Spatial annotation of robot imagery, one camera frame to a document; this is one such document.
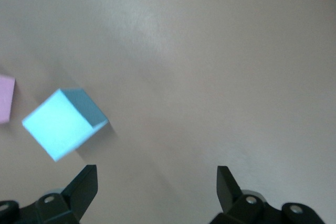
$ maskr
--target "purple cube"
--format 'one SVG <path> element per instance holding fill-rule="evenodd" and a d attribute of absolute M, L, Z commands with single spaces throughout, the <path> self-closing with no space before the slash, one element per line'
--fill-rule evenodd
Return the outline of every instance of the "purple cube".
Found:
<path fill-rule="evenodd" d="M 9 122 L 15 79 L 0 75 L 0 123 Z"/>

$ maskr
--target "cube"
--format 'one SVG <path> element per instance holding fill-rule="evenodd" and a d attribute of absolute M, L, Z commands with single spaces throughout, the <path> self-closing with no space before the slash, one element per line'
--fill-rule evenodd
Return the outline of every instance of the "cube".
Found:
<path fill-rule="evenodd" d="M 0 75 L 0 123 L 8 123 L 14 93 L 15 79 Z"/>
<path fill-rule="evenodd" d="M 54 161 L 78 148 L 108 119 L 83 89 L 58 89 L 22 124 Z"/>

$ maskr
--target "teal object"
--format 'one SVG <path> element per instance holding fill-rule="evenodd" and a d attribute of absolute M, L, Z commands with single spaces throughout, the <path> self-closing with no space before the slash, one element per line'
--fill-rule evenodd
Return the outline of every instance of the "teal object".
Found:
<path fill-rule="evenodd" d="M 107 123 L 83 89 L 58 89 L 22 120 L 54 161 L 78 148 Z"/>

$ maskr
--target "blue cube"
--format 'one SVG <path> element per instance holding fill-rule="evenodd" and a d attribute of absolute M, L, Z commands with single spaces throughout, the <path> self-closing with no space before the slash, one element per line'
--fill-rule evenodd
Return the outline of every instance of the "blue cube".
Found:
<path fill-rule="evenodd" d="M 99 131 L 108 119 L 83 89 L 58 89 L 22 124 L 58 161 Z"/>

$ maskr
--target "gray surface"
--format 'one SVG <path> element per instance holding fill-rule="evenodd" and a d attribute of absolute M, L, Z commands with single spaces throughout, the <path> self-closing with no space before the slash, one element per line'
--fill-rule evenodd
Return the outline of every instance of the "gray surface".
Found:
<path fill-rule="evenodd" d="M 0 198 L 97 164 L 82 223 L 208 223 L 216 166 L 279 208 L 336 218 L 334 0 L 0 0 Z M 54 163 L 21 120 L 81 87 L 111 126 Z"/>

